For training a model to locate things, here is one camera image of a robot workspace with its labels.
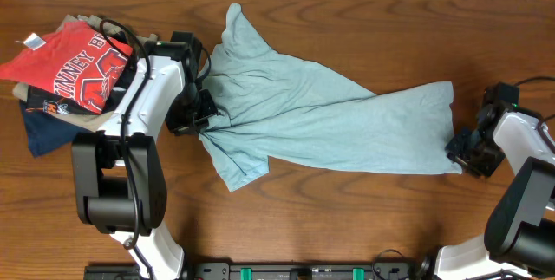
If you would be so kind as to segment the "light blue t-shirt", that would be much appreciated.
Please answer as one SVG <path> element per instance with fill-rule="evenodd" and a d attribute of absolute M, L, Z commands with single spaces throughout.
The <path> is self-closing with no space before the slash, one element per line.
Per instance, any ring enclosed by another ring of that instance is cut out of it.
<path fill-rule="evenodd" d="M 460 171 L 445 151 L 454 134 L 451 82 L 375 94 L 277 52 L 238 3 L 226 12 L 204 87 L 217 113 L 199 139 L 230 191 L 265 176 L 273 158 L 343 172 Z"/>

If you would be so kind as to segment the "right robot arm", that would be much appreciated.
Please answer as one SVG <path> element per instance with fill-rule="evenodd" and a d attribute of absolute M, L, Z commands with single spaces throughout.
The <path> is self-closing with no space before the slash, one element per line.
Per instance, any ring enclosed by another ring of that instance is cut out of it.
<path fill-rule="evenodd" d="M 477 127 L 458 132 L 447 156 L 475 176 L 508 161 L 514 178 L 484 233 L 439 249 L 433 279 L 546 279 L 554 275 L 554 141 L 547 119 L 519 105 L 519 87 L 486 89 Z"/>

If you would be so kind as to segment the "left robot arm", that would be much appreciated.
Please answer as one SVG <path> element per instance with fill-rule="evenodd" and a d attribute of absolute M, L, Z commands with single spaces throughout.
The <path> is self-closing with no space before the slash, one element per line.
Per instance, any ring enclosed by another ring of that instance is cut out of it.
<path fill-rule="evenodd" d="M 72 143 L 79 219 L 124 246 L 133 264 L 91 265 L 86 279 L 191 279 L 186 252 L 164 216 L 167 184 L 156 141 L 207 128 L 217 108 L 199 75 L 206 53 L 190 32 L 168 42 L 146 42 L 134 80 L 110 118 Z"/>

